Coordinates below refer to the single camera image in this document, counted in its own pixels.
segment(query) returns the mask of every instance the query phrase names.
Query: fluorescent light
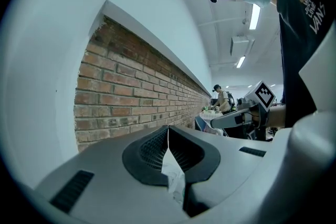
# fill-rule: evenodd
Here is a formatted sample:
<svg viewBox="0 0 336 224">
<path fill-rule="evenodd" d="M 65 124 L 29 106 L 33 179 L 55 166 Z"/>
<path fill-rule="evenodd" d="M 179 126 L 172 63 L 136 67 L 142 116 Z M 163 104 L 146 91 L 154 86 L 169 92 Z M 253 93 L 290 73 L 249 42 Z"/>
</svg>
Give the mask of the fluorescent light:
<svg viewBox="0 0 336 224">
<path fill-rule="evenodd" d="M 239 60 L 239 63 L 237 64 L 237 68 L 240 68 L 242 66 L 244 60 L 245 60 L 245 56 L 241 57 L 241 59 Z"/>
<path fill-rule="evenodd" d="M 250 30 L 255 30 L 257 28 L 259 14 L 260 14 L 260 7 L 256 4 L 253 4 Z"/>
</svg>

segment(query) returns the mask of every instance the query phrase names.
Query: brick wall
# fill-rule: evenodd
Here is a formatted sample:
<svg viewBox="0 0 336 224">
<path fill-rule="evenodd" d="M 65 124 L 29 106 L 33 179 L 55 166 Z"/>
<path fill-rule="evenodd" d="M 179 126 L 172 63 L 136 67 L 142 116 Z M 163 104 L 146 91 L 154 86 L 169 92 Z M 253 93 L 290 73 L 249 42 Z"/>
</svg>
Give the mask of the brick wall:
<svg viewBox="0 0 336 224">
<path fill-rule="evenodd" d="M 164 124 L 194 128 L 209 96 L 157 50 L 105 17 L 86 48 L 74 115 L 79 150 Z"/>
</svg>

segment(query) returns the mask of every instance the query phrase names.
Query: black t-shirt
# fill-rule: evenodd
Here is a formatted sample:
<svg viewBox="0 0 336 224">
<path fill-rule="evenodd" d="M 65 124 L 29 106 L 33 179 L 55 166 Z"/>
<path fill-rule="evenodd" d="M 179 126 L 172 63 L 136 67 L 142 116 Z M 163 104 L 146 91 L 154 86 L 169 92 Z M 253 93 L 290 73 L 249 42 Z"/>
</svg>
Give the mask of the black t-shirt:
<svg viewBox="0 0 336 224">
<path fill-rule="evenodd" d="M 316 110 L 299 71 L 321 44 L 334 20 L 329 7 L 327 0 L 277 0 L 286 127 L 292 127 L 300 118 Z"/>
</svg>

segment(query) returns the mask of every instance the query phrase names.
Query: vent grille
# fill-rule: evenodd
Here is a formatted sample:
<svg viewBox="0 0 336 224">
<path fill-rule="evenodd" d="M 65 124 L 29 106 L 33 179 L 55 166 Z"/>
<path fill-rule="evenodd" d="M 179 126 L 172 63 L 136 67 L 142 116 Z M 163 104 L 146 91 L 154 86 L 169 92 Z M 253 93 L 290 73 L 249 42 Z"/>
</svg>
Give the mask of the vent grille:
<svg viewBox="0 0 336 224">
<path fill-rule="evenodd" d="M 145 142 L 140 147 L 140 156 L 145 163 L 156 170 L 161 171 L 164 154 L 168 149 L 168 128 L 160 134 Z"/>
<path fill-rule="evenodd" d="M 170 151 L 183 172 L 194 167 L 204 158 L 204 150 L 196 143 L 179 135 L 173 129 L 169 132 Z"/>
<path fill-rule="evenodd" d="M 79 171 L 50 201 L 59 210 L 68 213 L 89 184 L 94 174 L 87 171 Z"/>
<path fill-rule="evenodd" d="M 264 155 L 266 154 L 266 151 L 260 151 L 260 150 L 256 150 L 254 148 L 245 147 L 245 146 L 243 146 L 239 151 L 252 154 L 255 156 L 259 156 L 259 157 L 264 157 Z"/>
</svg>

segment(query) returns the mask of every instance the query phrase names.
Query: chair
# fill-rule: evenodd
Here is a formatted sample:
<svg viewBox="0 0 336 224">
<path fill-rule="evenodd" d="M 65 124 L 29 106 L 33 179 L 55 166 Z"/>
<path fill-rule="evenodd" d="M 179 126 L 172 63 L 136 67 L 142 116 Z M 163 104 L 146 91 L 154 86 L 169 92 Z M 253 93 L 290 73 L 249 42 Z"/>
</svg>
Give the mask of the chair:
<svg viewBox="0 0 336 224">
<path fill-rule="evenodd" d="M 200 117 L 195 117 L 195 129 L 201 132 L 204 132 L 206 127 L 206 122 Z"/>
</svg>

